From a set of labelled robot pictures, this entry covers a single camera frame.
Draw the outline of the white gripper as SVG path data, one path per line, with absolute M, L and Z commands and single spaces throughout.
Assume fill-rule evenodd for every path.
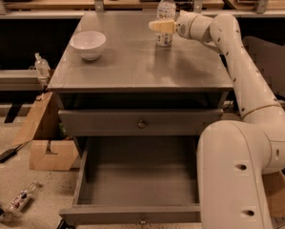
M 160 33 L 174 33 L 186 38 L 197 40 L 201 43 L 212 41 L 210 25 L 213 19 L 195 12 L 181 12 L 176 23 L 173 20 L 155 20 L 149 23 L 151 31 Z

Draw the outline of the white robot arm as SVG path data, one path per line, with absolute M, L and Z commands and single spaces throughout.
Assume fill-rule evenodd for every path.
M 241 119 L 201 134 L 196 153 L 202 229 L 274 229 L 263 176 L 285 168 L 285 111 L 243 46 L 237 20 L 182 11 L 149 23 L 222 53 Z

